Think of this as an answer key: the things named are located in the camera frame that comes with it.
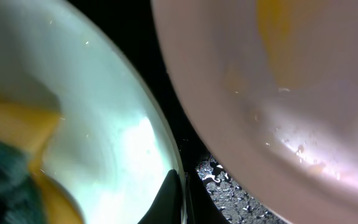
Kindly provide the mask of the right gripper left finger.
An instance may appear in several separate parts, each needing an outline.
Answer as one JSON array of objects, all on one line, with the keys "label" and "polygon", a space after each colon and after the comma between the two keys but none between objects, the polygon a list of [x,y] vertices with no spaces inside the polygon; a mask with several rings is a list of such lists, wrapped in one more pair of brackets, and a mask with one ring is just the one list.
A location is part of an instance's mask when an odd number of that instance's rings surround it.
[{"label": "right gripper left finger", "polygon": [[139,224],[180,224],[183,195],[175,169],[168,171],[147,213]]}]

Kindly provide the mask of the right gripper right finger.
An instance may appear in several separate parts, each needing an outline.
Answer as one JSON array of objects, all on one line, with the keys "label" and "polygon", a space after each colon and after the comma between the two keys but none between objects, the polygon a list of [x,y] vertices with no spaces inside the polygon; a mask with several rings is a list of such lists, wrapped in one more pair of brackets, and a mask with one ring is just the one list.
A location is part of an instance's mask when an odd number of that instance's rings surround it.
[{"label": "right gripper right finger", "polygon": [[186,175],[187,224],[229,224],[217,209],[198,174]]}]

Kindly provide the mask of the mint green plate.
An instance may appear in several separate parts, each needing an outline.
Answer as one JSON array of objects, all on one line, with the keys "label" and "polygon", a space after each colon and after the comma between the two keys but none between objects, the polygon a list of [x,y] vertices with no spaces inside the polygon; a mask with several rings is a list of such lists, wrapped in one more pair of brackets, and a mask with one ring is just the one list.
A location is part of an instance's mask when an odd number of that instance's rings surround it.
[{"label": "mint green plate", "polygon": [[138,223],[170,170],[167,121],[121,51],[66,1],[0,1],[0,97],[59,111],[44,171],[85,223]]}]

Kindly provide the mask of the pink white plate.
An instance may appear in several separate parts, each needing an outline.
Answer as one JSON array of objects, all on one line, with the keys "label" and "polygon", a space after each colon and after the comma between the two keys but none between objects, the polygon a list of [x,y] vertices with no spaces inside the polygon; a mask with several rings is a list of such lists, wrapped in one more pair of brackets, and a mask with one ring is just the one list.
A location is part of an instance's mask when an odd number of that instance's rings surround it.
[{"label": "pink white plate", "polygon": [[211,154],[291,223],[358,223],[358,0],[152,2]]}]

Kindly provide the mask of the green yellow sponge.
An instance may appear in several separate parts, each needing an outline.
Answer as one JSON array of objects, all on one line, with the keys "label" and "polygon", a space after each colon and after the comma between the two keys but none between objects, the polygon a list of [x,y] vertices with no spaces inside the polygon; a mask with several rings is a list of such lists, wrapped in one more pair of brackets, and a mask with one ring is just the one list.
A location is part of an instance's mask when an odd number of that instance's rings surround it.
[{"label": "green yellow sponge", "polygon": [[42,170],[60,114],[0,99],[0,224],[80,224],[68,197]]}]

